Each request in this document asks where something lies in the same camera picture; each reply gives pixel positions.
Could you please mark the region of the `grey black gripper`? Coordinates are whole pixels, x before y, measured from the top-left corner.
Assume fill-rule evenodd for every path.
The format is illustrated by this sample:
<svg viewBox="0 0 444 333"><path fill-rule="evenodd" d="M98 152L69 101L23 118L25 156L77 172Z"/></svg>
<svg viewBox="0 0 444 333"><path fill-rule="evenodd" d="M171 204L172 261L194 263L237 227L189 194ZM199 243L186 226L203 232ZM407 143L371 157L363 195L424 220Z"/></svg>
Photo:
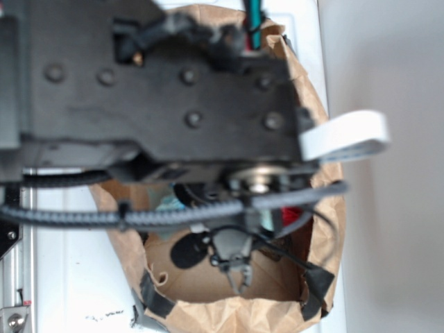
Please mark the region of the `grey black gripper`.
<svg viewBox="0 0 444 333"><path fill-rule="evenodd" d="M211 246L216 259L211 259L226 275L240 272L245 278L253 276L250 257L253 236L236 228L219 228L212 231Z"/></svg>

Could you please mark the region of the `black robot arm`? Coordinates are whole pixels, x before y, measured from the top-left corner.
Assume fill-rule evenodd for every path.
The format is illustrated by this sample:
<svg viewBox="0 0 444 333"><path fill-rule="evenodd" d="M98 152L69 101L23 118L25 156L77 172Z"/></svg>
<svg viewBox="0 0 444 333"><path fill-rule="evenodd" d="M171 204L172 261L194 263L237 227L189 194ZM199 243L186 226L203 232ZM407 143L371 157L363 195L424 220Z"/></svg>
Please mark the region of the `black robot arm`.
<svg viewBox="0 0 444 333"><path fill-rule="evenodd" d="M45 212L3 201L1 220L53 228L176 232L176 266L210 257L222 271L277 250L279 211L303 196L318 163L289 67L260 49L264 16L211 26L154 1L1 2L1 186L118 180L171 185L181 210Z"/></svg>

